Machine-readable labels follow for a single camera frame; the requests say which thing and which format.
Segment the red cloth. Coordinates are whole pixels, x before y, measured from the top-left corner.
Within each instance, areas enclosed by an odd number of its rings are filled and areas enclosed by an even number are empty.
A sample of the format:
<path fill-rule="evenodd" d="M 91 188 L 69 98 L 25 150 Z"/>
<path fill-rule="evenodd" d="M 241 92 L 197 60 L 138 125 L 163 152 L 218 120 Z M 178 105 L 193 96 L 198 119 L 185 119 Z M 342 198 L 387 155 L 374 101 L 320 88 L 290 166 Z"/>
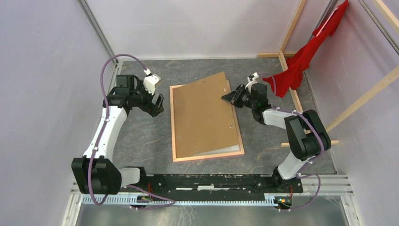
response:
<path fill-rule="evenodd" d="M 287 70 L 262 78 L 264 82 L 270 84 L 276 96 L 283 98 L 289 89 L 296 90 L 301 86 L 303 71 L 309 68 L 311 60 L 327 37 L 334 35 L 348 6 L 348 0 L 337 6 L 329 18 L 313 31 L 312 38 L 308 43 L 299 49 L 293 57 L 286 59 Z"/>

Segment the aluminium side rail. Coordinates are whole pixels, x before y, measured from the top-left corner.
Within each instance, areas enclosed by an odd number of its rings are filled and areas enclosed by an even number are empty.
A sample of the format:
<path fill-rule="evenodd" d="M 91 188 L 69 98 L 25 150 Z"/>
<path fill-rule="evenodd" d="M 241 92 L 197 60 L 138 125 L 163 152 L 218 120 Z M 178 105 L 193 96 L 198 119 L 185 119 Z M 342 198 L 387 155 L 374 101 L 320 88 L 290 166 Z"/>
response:
<path fill-rule="evenodd" d="M 103 103 L 97 130 L 83 154 L 83 159 L 95 161 L 104 157 L 111 161 L 117 136 L 126 118 L 127 113 L 123 108 L 112 106 L 110 101 Z"/>

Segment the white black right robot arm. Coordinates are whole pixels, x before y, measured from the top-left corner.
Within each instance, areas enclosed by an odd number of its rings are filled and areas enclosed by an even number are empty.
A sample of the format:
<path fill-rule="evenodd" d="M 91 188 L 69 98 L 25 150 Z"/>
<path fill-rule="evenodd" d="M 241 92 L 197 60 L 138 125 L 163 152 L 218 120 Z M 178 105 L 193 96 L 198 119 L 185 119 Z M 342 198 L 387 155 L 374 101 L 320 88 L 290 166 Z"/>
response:
<path fill-rule="evenodd" d="M 332 143 L 316 111 L 288 111 L 272 106 L 267 93 L 266 85 L 257 83 L 248 89 L 241 84 L 221 99 L 237 108 L 251 109 L 254 120 L 262 125 L 286 131 L 291 152 L 274 169 L 271 180 L 275 191 L 284 192 L 294 178 L 300 178 L 302 168 L 328 151 Z"/>

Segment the light wooden beam structure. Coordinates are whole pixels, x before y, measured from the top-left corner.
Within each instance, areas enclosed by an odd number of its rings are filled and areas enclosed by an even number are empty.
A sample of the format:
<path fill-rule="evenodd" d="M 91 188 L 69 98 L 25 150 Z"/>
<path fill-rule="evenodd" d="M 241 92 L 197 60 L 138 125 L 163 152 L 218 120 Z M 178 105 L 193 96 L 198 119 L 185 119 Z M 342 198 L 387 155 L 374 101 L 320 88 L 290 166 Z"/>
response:
<path fill-rule="evenodd" d="M 348 1 L 305 75 L 327 130 L 341 145 L 398 149 L 398 1 Z"/>

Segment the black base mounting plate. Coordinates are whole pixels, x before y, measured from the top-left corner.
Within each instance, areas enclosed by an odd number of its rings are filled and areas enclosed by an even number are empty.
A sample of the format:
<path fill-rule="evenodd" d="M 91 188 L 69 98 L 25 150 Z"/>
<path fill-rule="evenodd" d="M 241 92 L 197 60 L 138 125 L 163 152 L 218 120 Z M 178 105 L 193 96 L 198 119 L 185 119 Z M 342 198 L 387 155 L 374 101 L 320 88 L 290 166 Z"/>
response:
<path fill-rule="evenodd" d="M 303 192 L 300 179 L 269 174 L 147 174 L 137 187 L 175 201 L 261 201 L 265 194 Z"/>

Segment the brown backing board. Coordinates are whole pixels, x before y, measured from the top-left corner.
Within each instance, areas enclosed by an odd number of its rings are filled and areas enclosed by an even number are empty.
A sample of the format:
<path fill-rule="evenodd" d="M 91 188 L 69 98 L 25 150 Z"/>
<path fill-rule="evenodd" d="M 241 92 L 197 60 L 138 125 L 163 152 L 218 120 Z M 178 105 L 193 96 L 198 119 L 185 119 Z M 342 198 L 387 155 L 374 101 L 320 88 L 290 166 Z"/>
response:
<path fill-rule="evenodd" d="M 239 144 L 231 105 L 221 99 L 230 90 L 224 72 L 174 89 L 178 158 Z"/>

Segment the ocean landscape photo print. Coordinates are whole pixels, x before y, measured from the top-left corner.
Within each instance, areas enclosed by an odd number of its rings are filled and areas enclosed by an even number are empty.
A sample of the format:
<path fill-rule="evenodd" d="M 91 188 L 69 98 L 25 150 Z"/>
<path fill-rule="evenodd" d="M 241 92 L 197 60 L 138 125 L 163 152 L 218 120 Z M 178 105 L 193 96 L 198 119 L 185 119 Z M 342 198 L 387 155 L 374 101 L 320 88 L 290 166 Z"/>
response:
<path fill-rule="evenodd" d="M 221 154 L 221 153 L 232 153 L 232 152 L 239 152 L 240 146 L 234 145 L 225 148 L 215 149 L 212 151 L 207 151 L 203 153 L 196 153 L 194 156 L 205 156 L 205 155 L 212 155 L 212 154 Z"/>

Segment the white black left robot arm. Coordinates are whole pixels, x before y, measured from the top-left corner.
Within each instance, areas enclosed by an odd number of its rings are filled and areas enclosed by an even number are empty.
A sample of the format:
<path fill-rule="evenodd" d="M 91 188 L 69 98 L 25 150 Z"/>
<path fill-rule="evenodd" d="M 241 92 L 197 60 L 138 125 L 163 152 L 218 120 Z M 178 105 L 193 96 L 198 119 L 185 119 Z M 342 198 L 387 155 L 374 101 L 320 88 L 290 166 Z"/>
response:
<path fill-rule="evenodd" d="M 113 151 L 120 129 L 137 107 L 151 117 L 164 111 L 163 95 L 153 102 L 160 77 L 151 74 L 143 79 L 135 75 L 118 75 L 116 86 L 103 101 L 102 116 L 89 147 L 80 158 L 72 160 L 71 168 L 81 193 L 94 195 L 117 194 L 122 187 L 130 185 L 142 192 L 148 186 L 142 167 L 118 169 L 112 163 Z"/>

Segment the aluminium front rail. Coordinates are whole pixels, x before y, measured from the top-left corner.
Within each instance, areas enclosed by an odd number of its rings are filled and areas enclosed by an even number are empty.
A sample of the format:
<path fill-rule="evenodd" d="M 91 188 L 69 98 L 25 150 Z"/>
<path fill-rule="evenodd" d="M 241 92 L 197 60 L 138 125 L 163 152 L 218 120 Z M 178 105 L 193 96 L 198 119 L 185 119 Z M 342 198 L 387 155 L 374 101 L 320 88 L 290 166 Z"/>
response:
<path fill-rule="evenodd" d="M 319 192 L 319 195 L 341 195 L 341 194 L 352 194 L 352 187 L 349 183 L 349 179 L 345 175 L 319 175 L 319 176 L 307 176 L 306 178 L 300 179 L 303 186 L 303 192 L 294 195 L 311 195 Z M 122 188 L 119 191 L 119 195 L 123 194 L 148 194 L 149 191 L 143 189 L 135 189 L 130 187 Z"/>

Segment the pink wooden picture frame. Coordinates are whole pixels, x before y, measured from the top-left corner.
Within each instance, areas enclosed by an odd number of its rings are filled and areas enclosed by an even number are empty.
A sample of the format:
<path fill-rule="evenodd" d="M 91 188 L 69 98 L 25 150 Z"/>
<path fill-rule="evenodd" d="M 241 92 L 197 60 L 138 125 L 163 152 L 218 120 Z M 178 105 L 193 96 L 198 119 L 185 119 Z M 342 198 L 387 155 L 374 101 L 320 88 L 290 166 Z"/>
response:
<path fill-rule="evenodd" d="M 239 141 L 239 150 L 235 152 L 228 152 L 228 153 L 214 153 L 214 154 L 206 154 L 206 155 L 198 155 L 198 156 L 191 156 L 191 157 L 182 157 L 178 158 L 177 157 L 177 152 L 176 152 L 176 141 L 177 141 L 177 136 L 175 133 L 175 119 L 174 119 L 174 103 L 173 103 L 173 91 L 174 89 L 184 86 L 183 85 L 173 85 L 169 87 L 169 93 L 170 93 L 170 113 L 171 113 L 171 142 L 172 142 L 172 160 L 173 162 L 187 162 L 187 161 L 198 161 L 198 160 L 205 160 L 205 159 L 217 159 L 217 158 L 225 158 L 225 157 L 233 157 L 233 156 L 240 156 L 245 154 L 244 146 L 243 146 L 243 141 L 242 141 L 242 136 L 241 132 L 239 129 L 239 123 L 237 119 L 237 114 L 236 110 L 233 106 L 231 106 L 232 109 L 232 114 L 234 118 L 234 125 L 236 127 L 236 132 L 238 136 L 238 141 Z"/>

